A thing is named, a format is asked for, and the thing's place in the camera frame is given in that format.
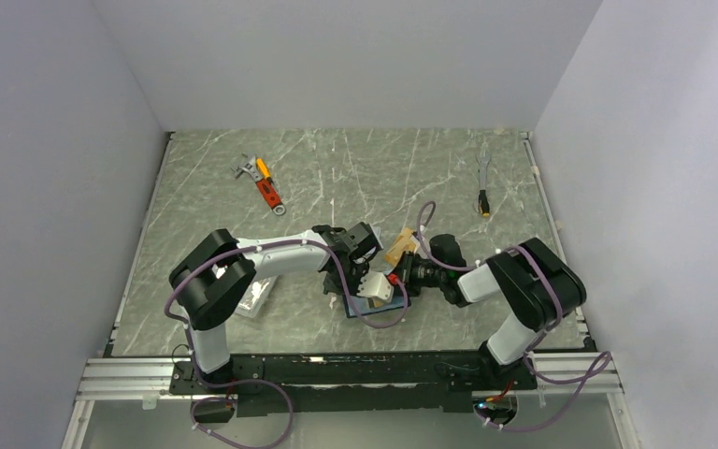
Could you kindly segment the blue leather card holder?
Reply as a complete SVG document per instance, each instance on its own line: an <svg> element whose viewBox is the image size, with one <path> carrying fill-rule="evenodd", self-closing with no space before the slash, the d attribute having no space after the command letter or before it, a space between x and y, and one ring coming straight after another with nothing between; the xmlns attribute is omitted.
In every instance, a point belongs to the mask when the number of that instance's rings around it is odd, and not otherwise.
<svg viewBox="0 0 718 449"><path fill-rule="evenodd" d="M342 296L341 299L347 318L356 318L358 314L367 316L404 308L403 296L393 296L389 302L376 302L367 297Z"/></svg>

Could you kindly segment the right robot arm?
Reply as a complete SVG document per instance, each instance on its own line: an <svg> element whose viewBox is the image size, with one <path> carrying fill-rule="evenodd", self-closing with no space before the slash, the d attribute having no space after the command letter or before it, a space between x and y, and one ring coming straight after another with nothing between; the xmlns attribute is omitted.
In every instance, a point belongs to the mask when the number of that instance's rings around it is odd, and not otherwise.
<svg viewBox="0 0 718 449"><path fill-rule="evenodd" d="M410 297L436 288L459 308L496 295L507 301L508 316L479 348L478 375L490 388L509 381L513 365L587 299L579 276L539 238L470 265L454 235L436 235L425 256L403 253L387 279Z"/></svg>

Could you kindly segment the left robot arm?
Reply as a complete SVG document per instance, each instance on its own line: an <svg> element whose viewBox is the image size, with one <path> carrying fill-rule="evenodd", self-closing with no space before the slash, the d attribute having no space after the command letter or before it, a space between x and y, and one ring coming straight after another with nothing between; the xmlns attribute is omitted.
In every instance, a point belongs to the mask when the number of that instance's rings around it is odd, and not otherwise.
<svg viewBox="0 0 718 449"><path fill-rule="evenodd" d="M194 380L209 393L229 385L225 323L254 282L299 271L321 272L325 293L348 300L390 300L393 286L369 268L380 248L366 223L351 228L320 224L274 239L239 239L225 228L210 233L168 277L193 345Z"/></svg>

